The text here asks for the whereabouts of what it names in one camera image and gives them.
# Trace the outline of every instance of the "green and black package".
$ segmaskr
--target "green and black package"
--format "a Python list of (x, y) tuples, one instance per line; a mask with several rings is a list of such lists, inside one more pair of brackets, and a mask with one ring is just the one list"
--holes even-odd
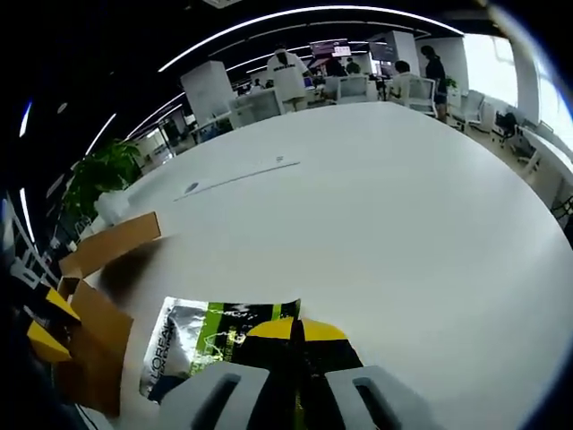
[(141, 372), (140, 393), (163, 396), (215, 361), (234, 362), (253, 327), (298, 317), (300, 300), (276, 305), (200, 302), (167, 297), (159, 312)]

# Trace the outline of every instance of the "window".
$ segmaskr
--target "window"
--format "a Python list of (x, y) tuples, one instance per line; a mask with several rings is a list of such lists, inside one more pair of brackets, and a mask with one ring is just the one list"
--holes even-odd
[(535, 67), (539, 79), (539, 117), (573, 150), (573, 122), (567, 103), (538, 58), (535, 59)]
[(469, 89), (517, 106), (517, 75), (513, 51), (504, 38), (464, 36)]

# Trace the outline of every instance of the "cardboard box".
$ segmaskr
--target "cardboard box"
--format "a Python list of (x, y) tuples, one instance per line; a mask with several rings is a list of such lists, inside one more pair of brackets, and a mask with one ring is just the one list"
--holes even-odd
[(80, 316), (72, 328), (71, 361), (55, 365), (56, 385), (73, 402), (117, 417), (124, 355), (133, 319), (84, 279), (116, 258), (160, 237), (157, 217), (149, 213), (80, 242), (60, 262), (58, 292)]

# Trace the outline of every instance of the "green plant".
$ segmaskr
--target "green plant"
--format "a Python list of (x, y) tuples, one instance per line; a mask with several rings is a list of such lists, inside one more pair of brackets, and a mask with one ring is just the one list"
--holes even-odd
[(451, 87), (451, 88), (457, 88), (458, 87), (458, 83), (456, 82), (456, 80), (454, 78), (452, 78), (451, 76), (446, 76), (446, 86), (447, 87)]
[(102, 193), (123, 190), (141, 175), (135, 162), (140, 152), (132, 142), (116, 139), (91, 153), (73, 168), (64, 195), (64, 209), (74, 217), (94, 219), (94, 203)]

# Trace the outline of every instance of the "round table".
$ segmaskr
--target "round table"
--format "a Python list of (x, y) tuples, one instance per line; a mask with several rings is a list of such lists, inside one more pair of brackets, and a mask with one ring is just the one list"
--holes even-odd
[[(194, 181), (277, 157), (300, 164), (173, 202)], [(167, 238), (123, 302), (134, 324), (120, 428), (157, 414), (138, 384), (165, 296), (300, 297), (304, 316), (344, 331), (445, 428), (516, 428), (559, 376), (573, 251), (523, 180), (438, 121), (382, 102), (278, 116), (187, 151), (144, 185), (130, 216), (156, 211)]]

